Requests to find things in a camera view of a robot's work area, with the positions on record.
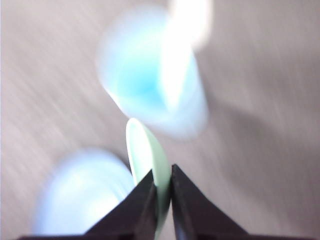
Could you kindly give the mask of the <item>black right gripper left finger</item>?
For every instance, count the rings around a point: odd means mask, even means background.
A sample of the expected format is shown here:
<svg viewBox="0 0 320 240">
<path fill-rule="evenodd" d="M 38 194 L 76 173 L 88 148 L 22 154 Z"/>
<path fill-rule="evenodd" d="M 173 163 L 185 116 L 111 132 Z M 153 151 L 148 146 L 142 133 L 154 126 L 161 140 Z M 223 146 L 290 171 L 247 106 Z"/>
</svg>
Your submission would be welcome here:
<svg viewBox="0 0 320 240">
<path fill-rule="evenodd" d="M 153 240 L 157 191 L 151 171 L 109 214 L 81 235 L 29 235 L 20 240 Z"/>
</svg>

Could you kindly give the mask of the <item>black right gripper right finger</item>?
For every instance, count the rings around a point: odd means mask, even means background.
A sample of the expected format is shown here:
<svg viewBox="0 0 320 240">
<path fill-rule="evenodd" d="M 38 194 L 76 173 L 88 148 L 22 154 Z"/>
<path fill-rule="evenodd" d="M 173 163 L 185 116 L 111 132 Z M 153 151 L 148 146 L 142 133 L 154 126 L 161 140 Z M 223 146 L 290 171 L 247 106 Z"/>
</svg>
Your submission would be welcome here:
<svg viewBox="0 0 320 240">
<path fill-rule="evenodd" d="M 214 205 L 177 165 L 171 200 L 177 240 L 249 240 L 248 232 Z"/>
</svg>

